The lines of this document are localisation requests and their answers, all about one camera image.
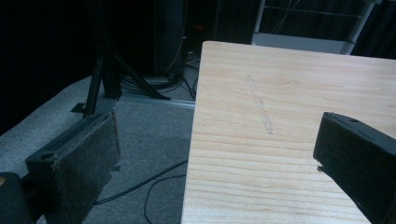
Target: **floor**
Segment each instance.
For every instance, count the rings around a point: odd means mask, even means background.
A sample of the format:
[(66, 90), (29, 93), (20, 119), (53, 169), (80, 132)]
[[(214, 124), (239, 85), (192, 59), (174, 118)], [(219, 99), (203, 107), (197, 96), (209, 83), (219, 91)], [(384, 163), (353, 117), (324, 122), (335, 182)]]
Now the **floor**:
[[(185, 78), (193, 85), (198, 72), (186, 67)], [(77, 123), (82, 115), (70, 110), (85, 102), (90, 79), (83, 79), (40, 106), (12, 130), (0, 136), (0, 170), (27, 174), (24, 159)], [(173, 99), (192, 101), (185, 83), (164, 93)], [(189, 156), (193, 109), (137, 103), (121, 97), (115, 106), (119, 125), (120, 170), (113, 173), (100, 199), (121, 192)], [(114, 201), (96, 205), (84, 223), (179, 223), (187, 165), (147, 183)], [(150, 187), (156, 183), (149, 196)], [(37, 223), (46, 223), (40, 218)]]

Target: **table top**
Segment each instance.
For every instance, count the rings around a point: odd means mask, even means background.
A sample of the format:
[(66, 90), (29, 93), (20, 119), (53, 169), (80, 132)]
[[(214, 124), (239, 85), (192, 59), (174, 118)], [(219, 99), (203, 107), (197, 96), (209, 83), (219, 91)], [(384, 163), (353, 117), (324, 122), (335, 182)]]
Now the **table top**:
[(205, 42), (183, 223), (368, 223), (313, 159), (323, 112), (396, 138), (396, 61)]

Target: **wooden table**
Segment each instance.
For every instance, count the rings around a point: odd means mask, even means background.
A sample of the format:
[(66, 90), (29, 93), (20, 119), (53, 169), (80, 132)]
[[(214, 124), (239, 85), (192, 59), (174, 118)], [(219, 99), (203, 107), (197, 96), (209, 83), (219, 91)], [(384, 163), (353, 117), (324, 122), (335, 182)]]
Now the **wooden table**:
[(323, 112), (396, 138), (396, 62), (205, 42), (183, 223), (366, 223), (313, 159)]

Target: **pencil mark on table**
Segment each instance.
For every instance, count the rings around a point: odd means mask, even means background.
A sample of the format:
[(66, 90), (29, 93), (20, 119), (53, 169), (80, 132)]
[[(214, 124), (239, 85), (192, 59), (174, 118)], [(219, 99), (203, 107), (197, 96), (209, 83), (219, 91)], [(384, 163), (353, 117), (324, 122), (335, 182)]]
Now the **pencil mark on table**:
[(262, 122), (264, 123), (265, 129), (267, 130), (267, 132), (269, 134), (273, 134), (271, 120), (265, 113), (264, 101), (256, 93), (256, 91), (257, 91), (256, 83), (253, 80), (253, 77), (251, 75), (247, 75), (247, 78), (249, 79), (248, 85), (250, 87), (251, 95), (254, 98), (254, 102), (256, 103), (257, 108), (259, 109), (259, 113), (260, 113), (260, 116), (262, 117)]

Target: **horizontal metal bar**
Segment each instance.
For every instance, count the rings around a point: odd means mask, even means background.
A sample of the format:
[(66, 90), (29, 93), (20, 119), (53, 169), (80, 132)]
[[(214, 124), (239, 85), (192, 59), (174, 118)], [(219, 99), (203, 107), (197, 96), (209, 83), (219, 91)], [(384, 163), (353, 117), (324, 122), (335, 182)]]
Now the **horizontal metal bar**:
[(152, 99), (141, 95), (135, 95), (130, 93), (123, 93), (121, 101), (130, 101), (136, 103), (145, 103), (145, 104), (155, 104), (155, 105), (167, 105), (172, 107), (178, 107), (183, 109), (195, 109), (195, 102), (194, 101), (184, 101), (184, 100), (158, 100)]
[(355, 15), (347, 15), (341, 13), (332, 13), (332, 12), (323, 12), (323, 11), (312, 11), (312, 10), (303, 10), (303, 9), (296, 9), (296, 8), (287, 8), (287, 7), (268, 7), (265, 8), (272, 8), (272, 9), (280, 9), (280, 10), (289, 10), (289, 11), (298, 11), (298, 12), (307, 12), (307, 13), (315, 13), (315, 14), (322, 14), (322, 15), (329, 15), (329, 16), (341, 16), (341, 17), (352, 17), (352, 18), (360, 18), (361, 16)]

